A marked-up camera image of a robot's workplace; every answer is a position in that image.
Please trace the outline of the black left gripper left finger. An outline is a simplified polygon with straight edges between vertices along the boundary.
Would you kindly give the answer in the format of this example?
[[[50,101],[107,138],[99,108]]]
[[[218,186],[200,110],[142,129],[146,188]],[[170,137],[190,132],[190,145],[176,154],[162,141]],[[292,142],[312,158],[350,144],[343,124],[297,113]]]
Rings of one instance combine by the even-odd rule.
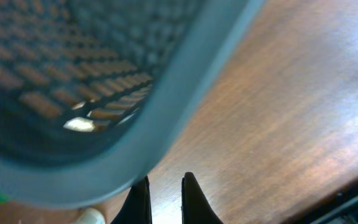
[[[133,185],[111,224],[152,224],[149,179]]]

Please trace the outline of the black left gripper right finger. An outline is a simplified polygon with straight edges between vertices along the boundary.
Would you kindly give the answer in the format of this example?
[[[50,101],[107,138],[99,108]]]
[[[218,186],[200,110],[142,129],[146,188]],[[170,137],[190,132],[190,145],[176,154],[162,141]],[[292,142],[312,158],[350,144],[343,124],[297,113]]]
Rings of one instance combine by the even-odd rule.
[[[181,181],[181,212],[182,224],[223,224],[192,172],[186,172]]]

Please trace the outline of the beige food pouch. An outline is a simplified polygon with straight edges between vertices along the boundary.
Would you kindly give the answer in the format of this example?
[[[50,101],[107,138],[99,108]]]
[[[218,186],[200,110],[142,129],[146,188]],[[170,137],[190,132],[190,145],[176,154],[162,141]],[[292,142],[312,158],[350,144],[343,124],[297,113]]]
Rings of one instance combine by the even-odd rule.
[[[90,207],[71,224],[106,224],[106,220],[99,210]]]

